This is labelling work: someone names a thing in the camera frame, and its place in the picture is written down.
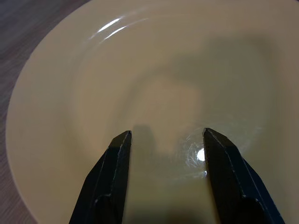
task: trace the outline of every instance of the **wooden table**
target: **wooden table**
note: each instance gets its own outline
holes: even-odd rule
[[[5,123],[15,82],[38,43],[88,1],[0,1],[0,223],[36,223],[14,185],[6,156]]]

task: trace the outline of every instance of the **black tool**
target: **black tool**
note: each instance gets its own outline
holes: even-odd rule
[[[125,205],[132,133],[115,137],[87,175],[71,224],[121,224]]]
[[[224,135],[203,132],[207,173],[222,224],[283,224],[262,179]]]
[[[203,132],[207,173],[223,224],[284,224],[261,178],[224,135]],[[115,137],[81,189],[71,224],[121,224],[131,132]]]

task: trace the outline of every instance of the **cream plate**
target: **cream plate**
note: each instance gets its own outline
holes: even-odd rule
[[[203,127],[227,135],[299,223],[299,3],[94,0],[35,49],[7,154],[40,223],[67,223],[111,139],[133,131],[124,223],[215,223]]]

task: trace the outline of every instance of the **plate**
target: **plate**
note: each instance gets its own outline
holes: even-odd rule
[[[7,155],[39,223],[67,223],[111,139],[133,131],[124,223],[215,223],[201,132],[227,135],[298,223],[299,3],[94,0],[23,68]]]

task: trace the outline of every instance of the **wood grain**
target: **wood grain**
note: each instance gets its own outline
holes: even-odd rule
[[[38,43],[88,1],[0,1],[0,223],[36,223],[14,185],[6,155],[5,124],[15,82]]]

